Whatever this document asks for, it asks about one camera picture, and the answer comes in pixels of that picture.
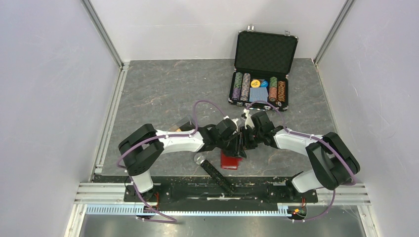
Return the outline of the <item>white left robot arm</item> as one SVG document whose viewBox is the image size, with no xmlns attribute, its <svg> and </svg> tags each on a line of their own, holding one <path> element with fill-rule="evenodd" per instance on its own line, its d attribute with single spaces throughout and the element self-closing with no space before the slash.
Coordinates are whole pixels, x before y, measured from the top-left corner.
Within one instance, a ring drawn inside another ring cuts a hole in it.
<svg viewBox="0 0 419 237">
<path fill-rule="evenodd" d="M 119 143 L 124 168 L 143 201 L 155 196 L 150 168 L 160 155 L 176 152 L 207 152 L 215 148 L 228 157 L 246 158 L 237 120 L 225 118 L 218 124 L 189 131 L 161 131 L 148 123 Z"/>
</svg>

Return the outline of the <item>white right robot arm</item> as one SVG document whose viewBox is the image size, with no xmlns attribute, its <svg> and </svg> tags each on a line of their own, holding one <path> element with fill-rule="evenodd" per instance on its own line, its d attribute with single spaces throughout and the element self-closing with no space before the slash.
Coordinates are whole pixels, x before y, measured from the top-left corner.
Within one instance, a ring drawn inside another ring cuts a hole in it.
<svg viewBox="0 0 419 237">
<path fill-rule="evenodd" d="M 285 188 L 286 197 L 291 201 L 299 201 L 309 190 L 334 190 L 353 180 L 360 171 L 359 162 L 334 132 L 313 135 L 275 127 L 265 111 L 250 115 L 249 110 L 244 109 L 242 117 L 245 125 L 240 131 L 245 149 L 252 150 L 263 143 L 308 157 L 311 170 L 293 176 Z"/>
</svg>

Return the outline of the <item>red leather card holder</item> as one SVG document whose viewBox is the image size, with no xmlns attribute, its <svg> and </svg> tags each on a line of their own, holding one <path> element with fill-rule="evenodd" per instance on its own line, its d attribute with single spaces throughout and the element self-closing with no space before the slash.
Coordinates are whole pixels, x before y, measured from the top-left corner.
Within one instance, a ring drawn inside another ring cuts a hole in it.
<svg viewBox="0 0 419 237">
<path fill-rule="evenodd" d="M 242 158 L 227 156 L 224 151 L 220 154 L 220 167 L 227 170 L 237 170 Z"/>
</svg>

